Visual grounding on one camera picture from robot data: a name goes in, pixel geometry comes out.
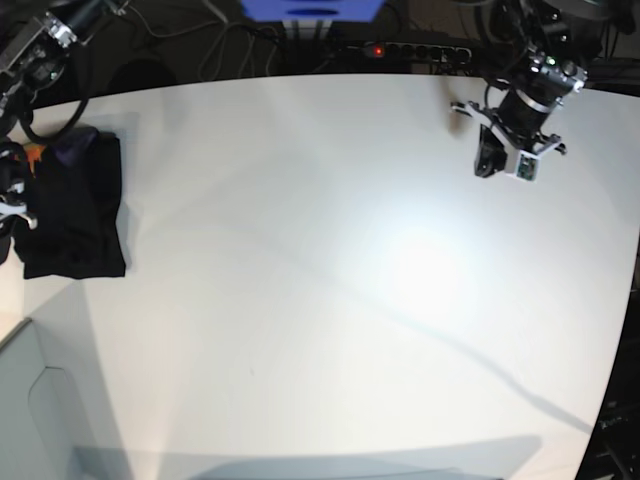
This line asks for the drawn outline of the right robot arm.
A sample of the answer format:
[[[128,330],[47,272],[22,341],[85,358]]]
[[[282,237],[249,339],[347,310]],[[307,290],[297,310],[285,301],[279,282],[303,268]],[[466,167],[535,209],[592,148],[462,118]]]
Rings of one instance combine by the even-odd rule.
[[[1,234],[16,220],[33,230],[37,217],[24,199],[28,171],[25,148],[9,133],[20,126],[28,140],[49,146],[67,136],[84,113],[91,95],[94,57],[88,56],[85,86],[71,118],[55,133],[32,129],[38,94],[62,77],[72,56],[86,49],[108,16],[126,13],[127,1],[55,1],[39,8],[1,49]]]

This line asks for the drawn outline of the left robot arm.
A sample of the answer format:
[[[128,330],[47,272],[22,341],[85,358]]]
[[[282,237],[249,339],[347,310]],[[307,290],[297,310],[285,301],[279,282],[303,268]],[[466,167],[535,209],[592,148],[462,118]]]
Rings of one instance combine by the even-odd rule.
[[[600,30],[633,31],[631,1],[473,1],[474,23],[487,66],[487,90],[504,96],[496,106],[454,102],[453,112],[479,125],[474,173],[504,173],[534,181],[542,160],[566,154],[558,134],[543,127],[565,100],[585,89],[588,65],[601,49]]]

